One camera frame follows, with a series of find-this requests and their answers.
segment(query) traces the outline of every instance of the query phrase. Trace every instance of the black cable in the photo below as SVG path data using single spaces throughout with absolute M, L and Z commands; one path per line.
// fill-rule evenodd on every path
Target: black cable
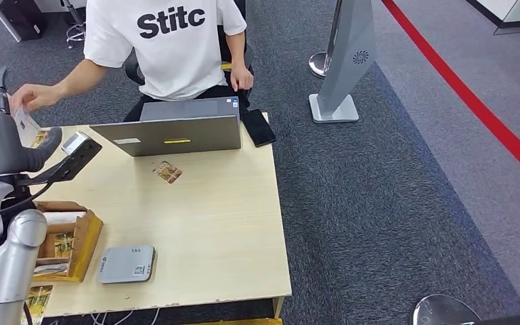
M 30 317 L 30 311 L 26 302 L 23 303 L 23 311 L 25 312 L 25 318 L 27 319 L 28 325 L 33 325 L 33 319 Z
M 33 201 L 34 199 L 38 198 L 43 193 L 45 193 L 52 185 L 53 185 L 53 183 L 47 183 L 47 185 L 45 185 L 44 188 L 41 188 L 37 193 L 29 196 L 28 198 L 24 199 L 23 201 L 17 202 L 16 204 L 13 204 L 12 206 L 10 206 L 8 208 L 4 208 L 4 209 L 0 210 L 0 215 L 3 215 L 5 213 L 9 213 L 9 212 L 17 209 L 21 205 L 30 203 L 31 201 Z

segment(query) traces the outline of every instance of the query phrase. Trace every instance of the gray carpet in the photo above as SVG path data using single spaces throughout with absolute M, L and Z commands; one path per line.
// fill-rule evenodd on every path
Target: gray carpet
M 464 299 L 484 318 L 520 313 L 511 283 L 378 66 L 353 92 L 360 122 L 311 122 L 307 96 L 320 81 L 306 61 L 326 44 L 332 2 L 248 2 L 257 55 L 251 102 L 269 112 L 278 135 L 274 155 L 293 287 L 285 322 L 405 324 L 415 302 L 432 293 Z M 77 49 L 64 47 L 61 30 L 15 44 L 0 29 L 0 63 L 13 68 L 15 87 L 56 82 L 81 59 Z M 35 118 L 43 125 L 118 121 L 136 99 L 132 82 L 115 70 L 93 93 Z M 163 309 L 157 324 L 268 316 L 269 304 Z M 109 324 L 125 314 L 110 315 Z M 137 311 L 123 325 L 150 324 L 152 317 L 154 310 Z
M 456 74 L 520 138 L 520 34 L 465 0 L 396 1 Z M 428 63 L 380 1 L 378 65 L 520 296 L 520 163 Z

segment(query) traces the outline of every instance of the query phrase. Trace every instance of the white t-shirt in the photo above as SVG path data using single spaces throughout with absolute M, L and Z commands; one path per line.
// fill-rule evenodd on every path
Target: white t-shirt
M 88 0 L 85 58 L 118 68 L 135 49 L 158 100 L 189 100 L 226 85 L 217 25 L 227 35 L 246 29 L 234 0 Z

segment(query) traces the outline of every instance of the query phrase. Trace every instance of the box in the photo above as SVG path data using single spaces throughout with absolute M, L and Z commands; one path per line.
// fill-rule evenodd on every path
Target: box
M 41 212 L 84 212 L 84 217 L 77 217 L 75 223 L 49 225 L 47 237 L 39 247 L 37 266 L 68 263 L 68 271 L 60 274 L 33 276 L 35 282 L 67 281 L 82 282 L 85 279 L 89 264 L 93 258 L 98 238 L 102 230 L 102 220 L 93 211 L 69 201 L 37 201 L 37 209 Z M 68 256 L 55 257 L 55 235 L 72 234 L 72 249 Z M 57 238 L 57 245 L 62 239 Z

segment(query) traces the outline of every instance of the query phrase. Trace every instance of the laptop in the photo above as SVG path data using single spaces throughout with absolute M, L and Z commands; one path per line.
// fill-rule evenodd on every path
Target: laptop
M 133 157 L 240 149 L 238 105 L 236 97 L 147 103 L 139 122 L 90 127 Z

